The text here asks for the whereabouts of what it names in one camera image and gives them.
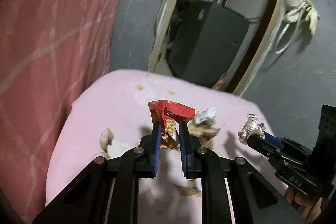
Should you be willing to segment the right hand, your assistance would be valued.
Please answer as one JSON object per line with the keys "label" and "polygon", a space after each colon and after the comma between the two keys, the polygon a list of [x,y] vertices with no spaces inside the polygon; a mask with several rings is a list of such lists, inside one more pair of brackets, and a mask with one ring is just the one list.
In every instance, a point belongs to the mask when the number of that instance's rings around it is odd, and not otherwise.
{"label": "right hand", "polygon": [[313,223],[321,213],[322,198],[311,198],[301,192],[296,192],[292,187],[288,186],[284,197],[289,203],[296,203],[303,206],[301,216],[306,223]]}

